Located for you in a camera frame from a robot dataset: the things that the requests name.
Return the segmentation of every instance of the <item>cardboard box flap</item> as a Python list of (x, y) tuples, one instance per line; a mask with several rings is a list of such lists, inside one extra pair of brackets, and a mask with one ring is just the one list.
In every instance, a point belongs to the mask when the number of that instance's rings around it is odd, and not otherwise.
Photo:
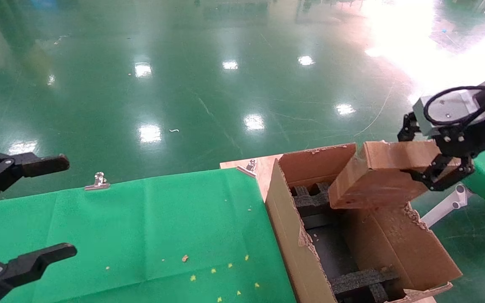
[[(364, 155), (368, 161), (368, 167), (373, 170), (424, 170), (439, 153), (441, 151), (433, 140), (364, 142)], [(458, 165), (460, 165), (460, 160), (453, 159), (449, 166)]]
[(356, 148), (355, 143), (350, 143), (297, 151), (284, 154), (279, 163), (289, 186), (310, 186), (327, 177), (332, 182)]
[(389, 243), (385, 232), (367, 209), (353, 209), (345, 214), (343, 236), (360, 270), (392, 267), (400, 276), (396, 290), (413, 288), (408, 273)]
[[(427, 191), (403, 169), (424, 170), (439, 148), (433, 141), (365, 142), (329, 188), (333, 209), (403, 206)], [(459, 165), (454, 159), (443, 172)]]
[(443, 286), (432, 288), (427, 291), (404, 290), (405, 292), (404, 298), (395, 300), (395, 301), (385, 302), (385, 303), (412, 303), (427, 297), (433, 297), (434, 295), (438, 295), (451, 288), (452, 288), (452, 283), (447, 282), (447, 284)]
[(420, 222), (410, 203), (377, 209), (373, 216), (385, 233), (414, 290), (428, 290), (462, 275), (435, 234)]
[(265, 205), (299, 301), (335, 303), (336, 299), (316, 257), (314, 246), (304, 241), (308, 246), (300, 246), (300, 234), (306, 231), (277, 160), (273, 166)]

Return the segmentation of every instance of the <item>white metal bracket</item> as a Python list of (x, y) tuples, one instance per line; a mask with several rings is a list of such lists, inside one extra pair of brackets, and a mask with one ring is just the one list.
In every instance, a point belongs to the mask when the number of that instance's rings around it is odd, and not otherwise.
[(426, 223), (426, 226), (430, 228), (437, 221), (448, 215), (450, 211), (454, 209), (460, 209), (467, 205), (467, 200), (473, 192), (470, 191), (465, 185), (456, 185), (455, 190), (448, 195), (441, 203), (432, 208), (428, 213), (420, 219), (422, 222)]

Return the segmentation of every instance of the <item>open cardboard box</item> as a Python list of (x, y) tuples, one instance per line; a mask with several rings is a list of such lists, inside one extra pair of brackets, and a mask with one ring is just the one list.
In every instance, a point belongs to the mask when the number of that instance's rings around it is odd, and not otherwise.
[[(397, 303), (452, 287), (460, 270), (410, 207), (425, 187), (400, 171), (423, 169), (437, 153), (430, 141), (366, 142), (359, 153), (356, 144), (343, 144), (275, 161), (266, 206), (299, 302), (337, 302), (330, 281), (371, 268), (396, 272), (385, 289)], [(290, 190), (319, 182), (332, 184), (332, 206), (349, 209), (329, 209), (325, 226), (304, 226)]]

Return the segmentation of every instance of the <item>cardboard box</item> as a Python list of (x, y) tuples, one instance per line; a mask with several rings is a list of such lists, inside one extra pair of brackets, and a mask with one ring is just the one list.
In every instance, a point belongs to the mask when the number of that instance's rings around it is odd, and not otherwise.
[[(409, 145), (406, 150), (415, 148), (416, 152), (417, 147), (427, 145), (425, 142), (412, 143), (419, 146)], [(391, 145), (388, 148), (397, 148), (397, 144)], [(404, 159), (397, 159), (396, 153), (389, 153), (387, 148), (383, 149), (391, 145), (379, 146), (373, 142), (365, 145), (368, 146), (365, 153), (369, 155), (366, 159), (366, 163), (369, 163), (366, 171), (385, 167), (384, 173), (392, 173), (393, 169), (389, 168), (391, 163), (392, 167), (406, 167), (409, 163), (424, 166), (425, 158), (420, 159), (419, 156), (414, 157), (411, 154), (408, 155), (409, 162), (405, 162)], [(376, 159), (373, 157), (374, 153), (368, 153), (371, 150), (380, 150), (391, 158)], [(312, 226), (321, 230), (310, 230), (312, 236), (308, 234), (290, 189), (293, 186), (310, 187), (319, 182), (332, 183), (342, 175), (343, 182), (357, 183), (362, 170), (358, 170), (359, 163), (353, 164), (354, 157), (358, 157), (356, 145), (344, 144), (285, 154), (275, 161), (266, 207), (298, 301), (337, 302), (330, 281), (346, 274), (347, 270), (357, 269), (362, 271), (392, 268), (399, 278), (387, 285), (386, 292), (389, 301), (397, 303), (414, 302), (450, 289), (450, 280), (461, 276), (461, 272), (433, 232), (419, 222), (419, 215), (410, 208), (408, 200), (402, 200), (402, 203), (399, 200), (393, 201), (387, 209), (330, 209), (332, 213), (327, 215), (330, 215), (332, 223), (327, 226)], [(355, 174), (345, 173), (346, 167), (354, 169)], [(397, 168), (396, 172), (404, 174), (410, 180), (409, 174), (398, 172)], [(338, 184), (335, 189), (330, 188), (329, 195), (349, 191), (349, 186), (342, 187), (343, 184), (345, 183)], [(414, 190), (408, 192), (406, 196), (396, 194), (393, 197), (404, 199), (418, 192), (422, 193), (423, 190), (415, 184)], [(337, 240), (342, 243), (331, 245), (331, 241)], [(346, 255), (333, 252), (343, 246)], [(342, 267), (349, 263), (354, 268)]]

